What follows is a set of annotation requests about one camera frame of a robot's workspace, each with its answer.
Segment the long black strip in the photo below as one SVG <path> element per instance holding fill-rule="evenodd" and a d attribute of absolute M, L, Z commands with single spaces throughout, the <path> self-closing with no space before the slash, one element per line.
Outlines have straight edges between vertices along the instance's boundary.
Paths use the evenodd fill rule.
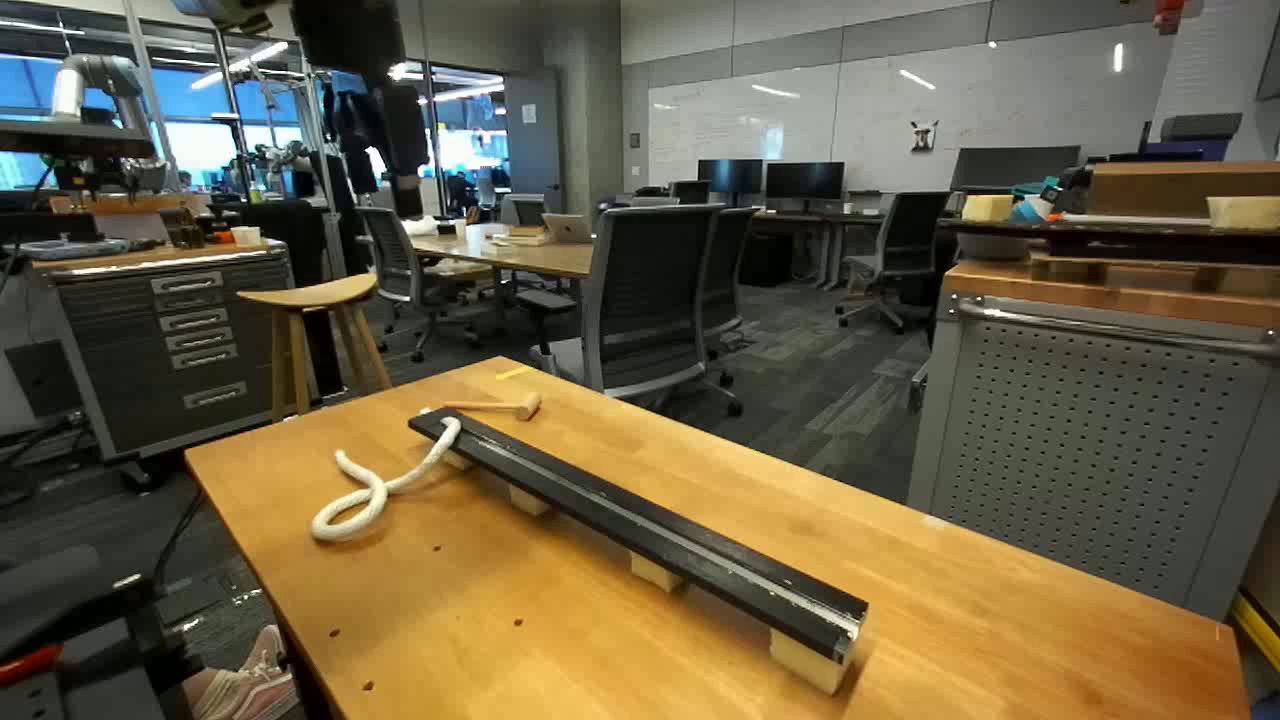
<path fill-rule="evenodd" d="M 431 441 L 452 438 L 452 450 L 464 460 L 495 472 L 526 496 L 567 514 L 646 564 L 692 579 L 750 611 L 768 630 L 768 655 L 813 690 L 840 693 L 848 684 L 870 616 L 860 598 L 848 598 L 846 588 L 833 588 L 472 418 L 438 408 L 414 418 L 407 427 Z"/>

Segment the grey office chair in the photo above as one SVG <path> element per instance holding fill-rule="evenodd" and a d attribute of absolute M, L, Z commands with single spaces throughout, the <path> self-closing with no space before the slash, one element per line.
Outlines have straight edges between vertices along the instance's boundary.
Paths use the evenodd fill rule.
<path fill-rule="evenodd" d="M 582 284 L 582 332 L 551 340 L 550 374 L 616 400 L 698 380 L 705 274 L 716 207 L 609 207 Z"/>

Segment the small wooden mallet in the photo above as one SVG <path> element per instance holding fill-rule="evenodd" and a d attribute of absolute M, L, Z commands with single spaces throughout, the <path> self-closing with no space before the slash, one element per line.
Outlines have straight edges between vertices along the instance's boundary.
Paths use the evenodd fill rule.
<path fill-rule="evenodd" d="M 447 400 L 425 406 L 420 414 L 501 414 L 518 419 L 532 419 L 542 418 L 542 408 L 546 408 L 542 391 L 526 391 L 526 398 L 447 398 Z"/>

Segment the long wooden office table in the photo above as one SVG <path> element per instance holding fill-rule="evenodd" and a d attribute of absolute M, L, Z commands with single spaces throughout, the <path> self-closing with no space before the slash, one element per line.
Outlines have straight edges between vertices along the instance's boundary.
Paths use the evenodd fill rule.
<path fill-rule="evenodd" d="M 438 224 L 407 224 L 407 239 L 425 257 L 472 261 L 512 274 L 567 280 L 585 280 L 593 274 L 587 244 L 551 244 L 542 230 L 455 224 L 452 231 L 440 231 Z"/>

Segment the black computer monitor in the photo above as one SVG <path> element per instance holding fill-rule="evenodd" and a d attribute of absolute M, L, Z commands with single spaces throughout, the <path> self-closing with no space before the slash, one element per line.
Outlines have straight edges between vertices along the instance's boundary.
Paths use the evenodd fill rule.
<path fill-rule="evenodd" d="M 720 195 L 757 195 L 765 183 L 761 160 L 702 160 L 698 181 Z"/>
<path fill-rule="evenodd" d="M 846 191 L 846 166 L 773 166 L 765 178 L 765 191 L 776 200 L 836 200 Z"/>

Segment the wooden stool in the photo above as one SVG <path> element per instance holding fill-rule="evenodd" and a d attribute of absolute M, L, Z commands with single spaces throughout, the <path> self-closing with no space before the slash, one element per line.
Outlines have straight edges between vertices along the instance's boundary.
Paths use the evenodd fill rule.
<path fill-rule="evenodd" d="M 274 418 L 301 418 L 311 408 L 311 337 L 310 325 L 323 325 L 343 344 L 349 370 L 360 391 L 385 391 L 391 383 L 375 348 L 365 303 L 375 292 L 375 278 L 340 278 L 301 290 L 254 290 L 250 303 L 267 314 L 274 329 Z"/>

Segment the grey drawer cabinet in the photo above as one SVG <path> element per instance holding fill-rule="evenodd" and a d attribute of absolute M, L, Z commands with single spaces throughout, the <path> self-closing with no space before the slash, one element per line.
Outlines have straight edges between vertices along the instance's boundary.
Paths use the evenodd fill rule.
<path fill-rule="evenodd" d="M 157 455 L 274 414 L 274 325 L 290 252 L 205 248 L 43 261 L 57 332 L 105 460 Z"/>

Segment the grey perforated metal cabinet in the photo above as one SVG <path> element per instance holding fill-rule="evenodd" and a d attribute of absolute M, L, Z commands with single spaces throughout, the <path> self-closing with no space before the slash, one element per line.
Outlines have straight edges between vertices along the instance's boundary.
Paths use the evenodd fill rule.
<path fill-rule="evenodd" d="M 1221 616 L 1278 492 L 1278 300 L 944 278 L 918 507 Z"/>

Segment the wooden box on cabinet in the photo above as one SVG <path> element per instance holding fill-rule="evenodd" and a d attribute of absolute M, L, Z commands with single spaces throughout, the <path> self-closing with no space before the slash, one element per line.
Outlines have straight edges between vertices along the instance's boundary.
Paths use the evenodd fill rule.
<path fill-rule="evenodd" d="M 1280 160 L 1093 166 L 1086 207 L 1095 217 L 1204 217 L 1214 195 L 1280 195 Z"/>

